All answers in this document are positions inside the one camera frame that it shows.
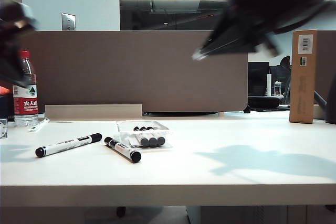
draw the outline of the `black marker cap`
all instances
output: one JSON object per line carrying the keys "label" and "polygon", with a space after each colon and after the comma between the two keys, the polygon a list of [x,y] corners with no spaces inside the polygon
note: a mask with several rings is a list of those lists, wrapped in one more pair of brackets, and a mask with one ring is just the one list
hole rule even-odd
{"label": "black marker cap", "polygon": [[157,146],[157,140],[156,140],[156,138],[151,137],[151,138],[149,139],[149,146],[150,146],[150,147],[156,147],[156,146]]}
{"label": "black marker cap", "polygon": [[40,147],[35,150],[35,154],[37,157],[44,157],[46,155],[46,147]]}
{"label": "black marker cap", "polygon": [[134,163],[137,163],[141,159],[141,153],[138,151],[131,152],[131,159]]}
{"label": "black marker cap", "polygon": [[158,145],[164,145],[164,143],[166,142],[166,139],[162,136],[158,137]]}
{"label": "black marker cap", "polygon": [[108,144],[111,140],[113,140],[113,138],[107,136],[105,137],[104,142]]}
{"label": "black marker cap", "polygon": [[102,135],[100,133],[96,133],[96,134],[93,134],[93,135],[90,135],[91,138],[92,138],[92,141],[91,143],[95,143],[95,142],[98,142],[102,139]]}
{"label": "black marker cap", "polygon": [[143,146],[143,147],[148,147],[149,146],[149,141],[147,138],[143,137],[141,138],[140,140],[140,144]]}

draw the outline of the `cubicle partition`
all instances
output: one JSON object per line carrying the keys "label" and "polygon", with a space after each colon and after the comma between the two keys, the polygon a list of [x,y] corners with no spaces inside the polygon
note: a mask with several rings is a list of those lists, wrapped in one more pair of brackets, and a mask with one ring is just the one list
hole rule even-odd
{"label": "cubicle partition", "polygon": [[45,104],[142,104],[144,112],[240,111],[247,54],[191,58],[208,31],[40,31],[23,38]]}

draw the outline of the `barcode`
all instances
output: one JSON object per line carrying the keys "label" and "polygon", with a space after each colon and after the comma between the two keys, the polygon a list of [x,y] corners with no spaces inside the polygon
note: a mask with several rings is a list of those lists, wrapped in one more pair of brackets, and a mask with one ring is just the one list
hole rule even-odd
{"label": "barcode", "polygon": [[302,40],[302,50],[307,51],[309,47],[309,39],[308,38],[304,38]]}
{"label": "barcode", "polygon": [[309,55],[313,53],[313,34],[299,35],[298,54]]}
{"label": "barcode", "polygon": [[300,58],[300,66],[306,66],[307,65],[307,58],[301,57]]}

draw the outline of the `small bottle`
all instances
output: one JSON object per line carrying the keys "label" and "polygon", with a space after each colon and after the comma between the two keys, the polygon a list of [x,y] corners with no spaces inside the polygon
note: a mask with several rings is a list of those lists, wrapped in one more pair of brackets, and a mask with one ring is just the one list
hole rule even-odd
{"label": "small bottle", "polygon": [[274,83],[274,95],[277,97],[281,96],[281,82],[280,81],[276,81]]}
{"label": "small bottle", "polygon": [[20,51],[19,55],[29,82],[25,88],[13,85],[14,121],[16,126],[34,126],[38,123],[35,70],[29,61],[29,51]]}

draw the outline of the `desk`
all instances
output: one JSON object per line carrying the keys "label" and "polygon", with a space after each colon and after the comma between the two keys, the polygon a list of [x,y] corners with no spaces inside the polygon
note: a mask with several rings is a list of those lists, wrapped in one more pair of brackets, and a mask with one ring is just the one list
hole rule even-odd
{"label": "desk", "polygon": [[44,158],[40,146],[100,132],[112,122],[9,127],[1,144],[4,207],[310,205],[336,203],[336,125],[290,123],[288,112],[155,118],[173,148],[137,164],[89,144]]}

